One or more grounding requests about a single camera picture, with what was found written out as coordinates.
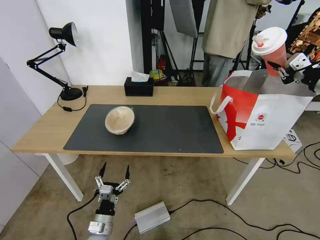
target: bowl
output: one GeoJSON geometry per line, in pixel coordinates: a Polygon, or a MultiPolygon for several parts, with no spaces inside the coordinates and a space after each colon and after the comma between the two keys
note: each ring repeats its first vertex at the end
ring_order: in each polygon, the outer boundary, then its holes
{"type": "Polygon", "coordinates": [[[106,129],[115,135],[125,134],[134,122],[131,108],[121,106],[111,109],[105,119],[106,129]]]}

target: desk lamp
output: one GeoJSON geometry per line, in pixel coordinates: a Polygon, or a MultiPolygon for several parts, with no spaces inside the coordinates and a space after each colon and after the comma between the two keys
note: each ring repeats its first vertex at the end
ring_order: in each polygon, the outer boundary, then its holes
{"type": "Polygon", "coordinates": [[[77,32],[76,25],[74,24],[74,22],[69,22],[63,28],[50,28],[49,34],[52,38],[56,39],[56,41],[59,44],[56,45],[54,48],[51,48],[50,50],[46,51],[45,53],[39,55],[38,57],[27,61],[27,65],[28,67],[36,70],[37,72],[41,73],[42,75],[46,76],[47,78],[51,79],[55,83],[62,86],[63,90],[60,93],[60,97],[62,100],[65,100],[65,101],[75,100],[82,96],[82,91],[79,88],[69,87],[67,82],[60,80],[50,75],[49,73],[43,71],[42,69],[39,68],[39,65],[41,65],[42,63],[50,60],[51,58],[65,51],[66,44],[63,43],[62,40],[66,40],[68,43],[76,47],[76,43],[78,41],[78,32],[77,32]],[[50,57],[43,57],[44,55],[50,53],[51,51],[54,51],[57,48],[60,49],[59,52],[56,52],[50,57]]]}

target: person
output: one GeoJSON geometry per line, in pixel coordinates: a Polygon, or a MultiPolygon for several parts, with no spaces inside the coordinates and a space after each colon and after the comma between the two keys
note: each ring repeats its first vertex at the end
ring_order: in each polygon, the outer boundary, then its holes
{"type": "Polygon", "coordinates": [[[243,48],[255,18],[266,14],[271,0],[211,0],[203,35],[202,86],[223,84],[232,60],[243,48]]]}

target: cup lid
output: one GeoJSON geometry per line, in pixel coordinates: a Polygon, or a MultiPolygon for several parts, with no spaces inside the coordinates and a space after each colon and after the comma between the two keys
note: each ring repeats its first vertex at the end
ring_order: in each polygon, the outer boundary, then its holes
{"type": "Polygon", "coordinates": [[[252,38],[251,49],[255,55],[263,56],[279,49],[287,40],[287,33],[279,27],[271,27],[252,38]]]}

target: drink cup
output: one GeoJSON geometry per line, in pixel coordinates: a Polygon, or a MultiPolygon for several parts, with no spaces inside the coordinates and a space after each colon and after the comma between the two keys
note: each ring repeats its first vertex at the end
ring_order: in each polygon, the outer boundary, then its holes
{"type": "Polygon", "coordinates": [[[284,69],[286,68],[286,40],[286,31],[279,27],[267,28],[253,37],[252,51],[255,55],[264,59],[268,74],[271,76],[277,77],[279,74],[267,63],[268,61],[277,63],[284,69]]]}

